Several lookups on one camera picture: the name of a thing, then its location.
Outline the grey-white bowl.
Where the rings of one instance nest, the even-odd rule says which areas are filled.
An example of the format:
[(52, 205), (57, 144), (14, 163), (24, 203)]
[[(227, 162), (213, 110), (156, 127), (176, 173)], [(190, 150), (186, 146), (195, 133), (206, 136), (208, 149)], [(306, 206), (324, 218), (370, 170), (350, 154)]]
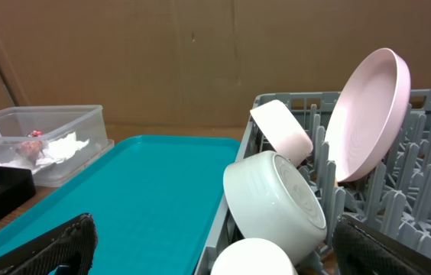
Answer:
[(326, 218), (316, 195), (298, 169), (274, 151), (229, 164), (223, 188), (242, 235), (275, 243), (295, 265), (326, 238)]

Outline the white napkin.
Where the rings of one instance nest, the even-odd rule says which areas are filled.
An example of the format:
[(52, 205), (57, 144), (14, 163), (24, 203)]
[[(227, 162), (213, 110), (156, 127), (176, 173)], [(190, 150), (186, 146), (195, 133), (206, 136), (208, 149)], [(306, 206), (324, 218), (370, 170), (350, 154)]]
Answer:
[(13, 160), (5, 163), (0, 163), (0, 167), (29, 169), (33, 173), (36, 173), (38, 170), (45, 169), (55, 164), (61, 164), (66, 160), (71, 159), (78, 151), (82, 150), (89, 144), (89, 139), (85, 141), (80, 141), (77, 139), (76, 132), (73, 132), (68, 134), (66, 137), (43, 142), (43, 153), (37, 160), (36, 165), (32, 165), (27, 160), (17, 158), (17, 155), (15, 153)]

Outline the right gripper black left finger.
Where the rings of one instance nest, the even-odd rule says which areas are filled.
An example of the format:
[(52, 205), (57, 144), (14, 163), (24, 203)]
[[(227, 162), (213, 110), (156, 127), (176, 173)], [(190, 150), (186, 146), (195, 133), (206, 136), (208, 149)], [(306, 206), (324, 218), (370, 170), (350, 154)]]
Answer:
[(0, 257), (0, 275), (87, 274), (98, 235), (83, 213)]

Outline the cream cup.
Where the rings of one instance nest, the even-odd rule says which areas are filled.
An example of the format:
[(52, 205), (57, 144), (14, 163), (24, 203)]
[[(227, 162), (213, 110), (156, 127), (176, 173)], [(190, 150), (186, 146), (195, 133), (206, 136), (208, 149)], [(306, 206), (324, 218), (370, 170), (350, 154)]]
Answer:
[(287, 254), (262, 238), (230, 244), (215, 260), (211, 275), (297, 275)]

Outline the pink bowl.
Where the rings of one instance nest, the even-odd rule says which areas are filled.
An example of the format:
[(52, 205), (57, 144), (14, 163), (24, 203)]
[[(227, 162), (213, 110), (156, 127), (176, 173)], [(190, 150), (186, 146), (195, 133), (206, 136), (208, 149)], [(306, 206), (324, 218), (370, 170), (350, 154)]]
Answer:
[(250, 110), (273, 149), (298, 167), (313, 151), (313, 142), (288, 107), (273, 100)]

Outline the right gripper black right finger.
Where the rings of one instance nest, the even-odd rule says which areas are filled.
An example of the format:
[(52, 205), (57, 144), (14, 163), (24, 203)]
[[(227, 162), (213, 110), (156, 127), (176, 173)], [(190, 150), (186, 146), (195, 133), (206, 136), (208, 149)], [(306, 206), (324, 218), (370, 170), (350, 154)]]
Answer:
[(349, 215), (338, 217), (332, 249), (342, 275), (431, 275), (431, 259)]

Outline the pink plate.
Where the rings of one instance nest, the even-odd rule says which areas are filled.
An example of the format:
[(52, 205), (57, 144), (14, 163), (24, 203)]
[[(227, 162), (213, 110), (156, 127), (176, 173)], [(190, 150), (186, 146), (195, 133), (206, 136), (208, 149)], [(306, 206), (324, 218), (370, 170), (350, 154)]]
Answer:
[(326, 129), (335, 180), (358, 180), (381, 162), (407, 113), (410, 70), (392, 49), (370, 53), (348, 79)]

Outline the red snack wrapper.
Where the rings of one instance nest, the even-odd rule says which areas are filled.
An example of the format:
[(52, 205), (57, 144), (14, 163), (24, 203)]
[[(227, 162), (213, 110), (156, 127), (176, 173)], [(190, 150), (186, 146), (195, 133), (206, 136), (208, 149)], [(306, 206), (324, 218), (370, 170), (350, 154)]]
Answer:
[(17, 158), (29, 161), (32, 165), (37, 164), (37, 160), (43, 153), (44, 142), (42, 140), (36, 141), (22, 141), (15, 146), (15, 153)]

